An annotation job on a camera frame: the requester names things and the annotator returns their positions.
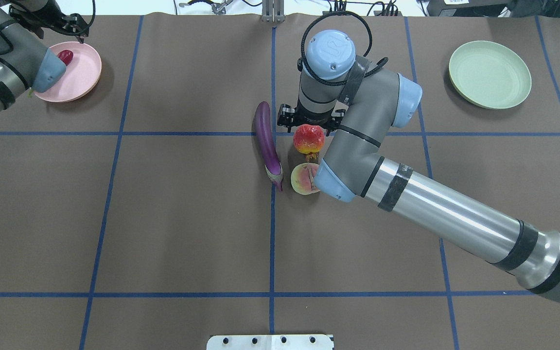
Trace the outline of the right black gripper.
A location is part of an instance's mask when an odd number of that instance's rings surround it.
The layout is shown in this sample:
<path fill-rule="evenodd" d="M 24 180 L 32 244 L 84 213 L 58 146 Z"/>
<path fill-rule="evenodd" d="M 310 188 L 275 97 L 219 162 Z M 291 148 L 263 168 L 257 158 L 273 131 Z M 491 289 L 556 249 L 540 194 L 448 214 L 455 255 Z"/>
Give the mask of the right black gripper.
<path fill-rule="evenodd" d="M 340 126 L 344 119 L 346 109 L 331 109 L 323 113 L 311 112 L 302 104 L 298 104 L 296 108 L 291 108 L 287 104 L 282 104 L 278 110 L 278 126 L 287 128 L 291 132 L 292 128 L 296 128 L 303 124 L 320 126 L 325 130 L 325 135 L 329 136 Z"/>

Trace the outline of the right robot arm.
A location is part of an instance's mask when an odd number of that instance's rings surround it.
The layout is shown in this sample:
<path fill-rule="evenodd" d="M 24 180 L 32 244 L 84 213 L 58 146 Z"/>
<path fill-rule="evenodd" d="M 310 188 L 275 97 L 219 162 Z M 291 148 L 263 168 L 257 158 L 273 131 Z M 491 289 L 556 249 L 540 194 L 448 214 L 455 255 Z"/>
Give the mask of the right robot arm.
<path fill-rule="evenodd" d="M 560 303 L 560 232 L 543 232 L 378 153 L 391 127 L 418 109 L 422 88 L 356 54 L 346 33 L 303 36 L 297 122 L 330 118 L 346 104 L 315 185 L 339 201 L 360 196 L 514 276 L 520 286 Z"/>

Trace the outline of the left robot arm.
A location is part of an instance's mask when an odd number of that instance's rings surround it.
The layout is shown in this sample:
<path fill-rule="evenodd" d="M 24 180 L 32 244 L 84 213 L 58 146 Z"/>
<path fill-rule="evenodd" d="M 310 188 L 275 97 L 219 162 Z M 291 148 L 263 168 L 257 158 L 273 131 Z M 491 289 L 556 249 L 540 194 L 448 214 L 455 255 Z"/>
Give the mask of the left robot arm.
<path fill-rule="evenodd" d="M 64 75 L 64 63 L 42 43 L 45 29 L 84 42 L 94 21 L 64 14 L 55 0 L 0 0 L 0 111 L 29 89 L 45 92 Z"/>

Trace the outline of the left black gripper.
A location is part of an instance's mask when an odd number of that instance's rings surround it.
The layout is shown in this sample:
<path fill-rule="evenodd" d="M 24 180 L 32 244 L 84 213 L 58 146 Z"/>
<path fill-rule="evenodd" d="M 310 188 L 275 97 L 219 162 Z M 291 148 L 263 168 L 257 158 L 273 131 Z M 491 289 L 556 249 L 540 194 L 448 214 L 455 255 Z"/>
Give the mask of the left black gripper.
<path fill-rule="evenodd" d="M 49 29 L 84 43 L 90 32 L 90 23 L 82 15 L 64 14 L 56 2 L 12 2 L 10 16 L 40 39 L 44 38 L 44 30 Z"/>

